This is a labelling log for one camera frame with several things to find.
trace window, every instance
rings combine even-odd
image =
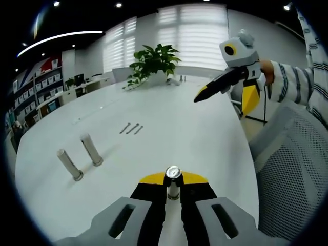
[[[158,42],[180,51],[180,66],[224,70],[220,43],[229,38],[225,6],[190,4],[159,10]]]
[[[136,17],[110,29],[105,34],[104,72],[128,67],[134,62]]]

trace person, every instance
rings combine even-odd
[[[312,27],[300,13],[298,18],[304,33],[309,67],[301,69],[261,60],[268,97],[277,102],[289,99],[306,105],[307,110],[328,129],[328,57]]]

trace green plant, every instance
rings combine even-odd
[[[72,85],[75,84],[75,79],[74,78],[69,78],[68,80],[65,81],[65,84],[67,87],[71,87]]]
[[[134,88],[135,85],[144,83],[152,73],[163,71],[166,76],[174,74],[176,63],[181,60],[175,56],[176,49],[172,45],[162,46],[158,44],[155,49],[143,45],[144,50],[134,53],[137,62],[130,64],[134,74],[128,77],[128,88]]]

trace mesh chair back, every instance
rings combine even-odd
[[[328,130],[287,101],[250,142],[259,190],[259,229],[294,239],[323,201],[328,185]]]

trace desk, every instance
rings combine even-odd
[[[121,89],[126,83],[106,86],[58,108],[22,137],[17,188],[50,240],[84,232],[96,214],[130,197],[143,177],[171,165],[207,178],[218,197],[229,198],[258,224],[253,160],[228,96],[193,103],[206,82],[187,78],[180,86],[129,92]],[[128,122],[144,128],[119,134]],[[79,141],[85,132],[104,158],[100,167],[92,166]],[[81,181],[73,181],[60,163],[60,148],[84,172]],[[159,245],[187,245],[180,208],[179,200],[168,202]]]

